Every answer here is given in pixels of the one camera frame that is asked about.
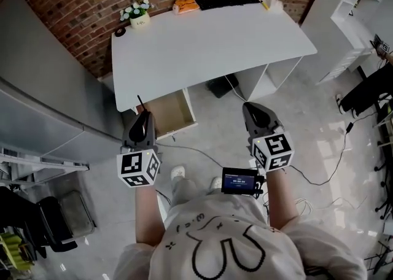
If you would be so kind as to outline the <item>white bookcase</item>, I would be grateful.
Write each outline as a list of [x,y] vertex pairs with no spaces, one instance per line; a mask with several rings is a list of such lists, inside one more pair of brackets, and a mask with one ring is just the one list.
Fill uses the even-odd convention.
[[314,0],[302,30],[317,49],[299,66],[319,85],[354,69],[375,50],[367,26],[383,0]]

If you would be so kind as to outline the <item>white wooden drawer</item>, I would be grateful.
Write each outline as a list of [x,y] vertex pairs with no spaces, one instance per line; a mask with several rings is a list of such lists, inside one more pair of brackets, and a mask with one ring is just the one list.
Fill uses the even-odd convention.
[[157,139],[198,125],[186,88],[148,101],[144,106],[153,115]]

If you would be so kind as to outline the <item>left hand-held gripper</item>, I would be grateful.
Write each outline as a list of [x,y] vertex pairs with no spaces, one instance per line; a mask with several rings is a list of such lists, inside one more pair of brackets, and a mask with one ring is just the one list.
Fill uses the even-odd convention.
[[136,115],[125,128],[117,155],[117,176],[128,187],[154,185],[161,164],[155,141],[151,112]]

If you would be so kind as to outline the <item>person's left forearm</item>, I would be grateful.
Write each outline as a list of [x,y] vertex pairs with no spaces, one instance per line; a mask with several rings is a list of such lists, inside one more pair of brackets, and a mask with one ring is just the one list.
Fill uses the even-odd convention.
[[165,226],[153,186],[136,189],[135,207],[136,242],[157,246],[165,234]]

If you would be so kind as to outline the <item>black office chair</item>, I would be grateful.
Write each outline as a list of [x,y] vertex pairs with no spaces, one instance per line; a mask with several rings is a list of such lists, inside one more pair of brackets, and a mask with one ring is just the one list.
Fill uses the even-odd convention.
[[0,231],[8,227],[21,229],[34,253],[44,259],[47,257],[46,247],[54,252],[77,248],[75,241],[63,243],[72,238],[72,233],[59,201],[53,196],[33,203],[7,187],[0,187]]

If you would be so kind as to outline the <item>person's right forearm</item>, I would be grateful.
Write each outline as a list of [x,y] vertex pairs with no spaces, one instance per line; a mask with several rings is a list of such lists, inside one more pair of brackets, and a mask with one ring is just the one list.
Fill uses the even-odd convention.
[[299,215],[288,176],[283,169],[267,172],[267,190],[270,225],[281,230]]

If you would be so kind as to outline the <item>white metal shelf rack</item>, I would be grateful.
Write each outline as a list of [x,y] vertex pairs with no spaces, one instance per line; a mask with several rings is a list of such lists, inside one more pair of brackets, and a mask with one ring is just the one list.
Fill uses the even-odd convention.
[[89,166],[83,163],[38,157],[0,147],[0,182],[5,184],[41,184],[88,170]]

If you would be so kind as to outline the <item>black device with screen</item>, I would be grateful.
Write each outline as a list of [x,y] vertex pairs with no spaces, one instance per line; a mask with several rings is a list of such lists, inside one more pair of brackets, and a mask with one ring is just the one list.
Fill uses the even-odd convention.
[[231,195],[255,195],[263,193],[265,178],[257,169],[227,168],[222,170],[221,192]]

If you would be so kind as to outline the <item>white refrigerator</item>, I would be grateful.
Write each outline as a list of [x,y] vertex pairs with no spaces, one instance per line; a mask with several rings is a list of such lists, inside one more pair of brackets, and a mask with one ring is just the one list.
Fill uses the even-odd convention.
[[25,0],[0,2],[0,144],[96,163],[120,152],[114,93],[56,39]]

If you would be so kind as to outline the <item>yellow-green object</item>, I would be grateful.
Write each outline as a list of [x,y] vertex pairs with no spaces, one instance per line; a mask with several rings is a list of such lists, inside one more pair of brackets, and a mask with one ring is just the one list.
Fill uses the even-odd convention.
[[21,238],[9,232],[0,233],[0,244],[6,252],[6,255],[13,265],[19,271],[28,271],[32,264],[23,259],[20,252]]

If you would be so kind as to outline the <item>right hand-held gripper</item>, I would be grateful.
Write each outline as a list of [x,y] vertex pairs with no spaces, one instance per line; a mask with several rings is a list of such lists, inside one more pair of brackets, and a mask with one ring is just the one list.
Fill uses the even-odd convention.
[[245,102],[242,107],[249,151],[264,172],[288,167],[294,156],[294,144],[289,132],[271,109]]

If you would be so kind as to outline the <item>person's left white shoe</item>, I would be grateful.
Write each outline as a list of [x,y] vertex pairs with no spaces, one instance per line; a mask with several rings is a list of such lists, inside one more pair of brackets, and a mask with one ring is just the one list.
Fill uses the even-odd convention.
[[180,165],[176,166],[171,170],[171,180],[177,181],[185,177],[185,168]]

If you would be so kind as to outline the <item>white pot with flowers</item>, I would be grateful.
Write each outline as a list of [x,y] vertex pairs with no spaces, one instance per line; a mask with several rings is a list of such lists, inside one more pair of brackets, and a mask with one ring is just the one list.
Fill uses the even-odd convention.
[[149,0],[135,0],[128,7],[120,10],[120,21],[129,20],[133,29],[142,28],[150,23],[149,10],[152,8],[154,5]]

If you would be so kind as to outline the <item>black chair base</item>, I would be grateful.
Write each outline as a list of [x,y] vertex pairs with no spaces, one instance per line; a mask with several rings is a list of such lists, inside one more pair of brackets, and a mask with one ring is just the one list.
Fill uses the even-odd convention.
[[384,209],[384,214],[380,215],[380,219],[386,220],[390,215],[393,217],[393,97],[379,109],[375,128],[381,135],[377,147],[381,149],[383,162],[380,166],[376,166],[374,171],[384,169],[381,187],[386,192],[385,201],[375,209],[375,212],[378,213]]

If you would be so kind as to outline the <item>black keyboard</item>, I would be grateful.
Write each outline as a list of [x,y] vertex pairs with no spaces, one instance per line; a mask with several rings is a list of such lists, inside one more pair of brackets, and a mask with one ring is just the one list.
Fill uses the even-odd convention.
[[244,6],[257,4],[260,0],[196,0],[201,10],[218,9],[231,6]]

